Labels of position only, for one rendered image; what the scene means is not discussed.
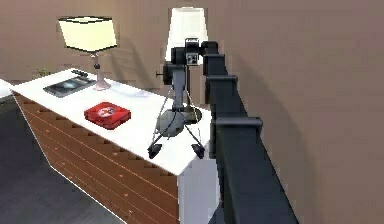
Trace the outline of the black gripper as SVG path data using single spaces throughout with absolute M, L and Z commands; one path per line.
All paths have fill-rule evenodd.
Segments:
M 171 49 L 171 60 L 165 61 L 163 64 L 163 70 L 161 73 L 157 73 L 157 76 L 162 76 L 164 85 L 171 85 L 174 91 L 173 98 L 173 111 L 183 111 L 183 92 L 186 85 L 186 58 L 185 58 L 185 48 L 184 47 L 173 47 Z M 187 99 L 191 100 L 190 94 L 187 92 Z M 163 116 L 163 109 L 168 100 L 168 97 L 165 98 L 163 105 L 161 106 L 159 115 L 157 117 L 157 123 L 152 135 L 152 143 L 148 147 L 148 155 L 150 159 L 153 159 L 161 150 L 162 145 L 158 144 L 158 141 L 166 135 L 168 129 L 172 126 L 175 120 L 175 113 L 172 118 L 169 118 L 168 115 Z M 192 109 L 195 119 L 197 120 L 196 109 Z M 205 148 L 199 139 L 192 133 L 192 131 L 187 126 L 186 116 L 183 115 L 183 124 L 187 129 L 188 133 L 196 141 L 195 144 L 191 144 L 192 150 L 199 159 L 204 158 Z

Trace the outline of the white-topped brown chest of drawers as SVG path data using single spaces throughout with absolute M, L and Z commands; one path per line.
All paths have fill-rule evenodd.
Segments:
M 51 167 L 126 224 L 208 224 L 219 205 L 215 160 L 196 156 L 187 129 L 162 139 L 159 154 L 149 158 L 165 97 L 119 82 L 63 98 L 43 90 L 73 75 L 64 70 L 12 88 Z M 131 119 L 114 130 L 86 120 L 84 111 L 101 102 L 130 110 Z M 189 126 L 203 145 L 210 120 L 203 111 L 201 121 Z

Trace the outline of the red square alarm clock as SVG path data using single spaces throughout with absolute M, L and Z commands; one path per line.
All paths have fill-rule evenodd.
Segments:
M 101 102 L 85 110 L 84 117 L 104 129 L 114 130 L 131 119 L 131 111 L 110 102 Z

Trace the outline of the white shade black table lamp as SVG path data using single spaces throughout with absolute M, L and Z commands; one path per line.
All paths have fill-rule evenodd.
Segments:
M 181 7 L 171 10 L 171 21 L 166 50 L 166 61 L 171 60 L 171 49 L 173 47 L 184 47 L 186 58 L 186 85 L 183 92 L 183 111 L 173 111 L 170 109 L 170 118 L 176 115 L 172 125 L 183 127 L 183 115 L 186 123 L 198 121 L 191 107 L 191 100 L 187 99 L 187 92 L 190 94 L 190 68 L 202 64 L 200 57 L 200 41 L 206 40 L 207 30 L 205 25 L 205 15 L 203 8 Z

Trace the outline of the cream square shade table lamp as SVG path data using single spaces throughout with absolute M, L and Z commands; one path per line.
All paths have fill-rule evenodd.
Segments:
M 94 89 L 97 91 L 109 89 L 111 85 L 105 81 L 101 72 L 99 52 L 117 46 L 113 19 L 103 16 L 72 16 L 61 17 L 58 23 L 65 46 L 86 52 L 92 58 L 97 75 Z

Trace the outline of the green house plant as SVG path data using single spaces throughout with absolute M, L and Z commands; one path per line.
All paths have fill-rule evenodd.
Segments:
M 33 78 L 45 77 L 51 74 L 51 71 L 47 67 L 38 67 L 33 72 Z

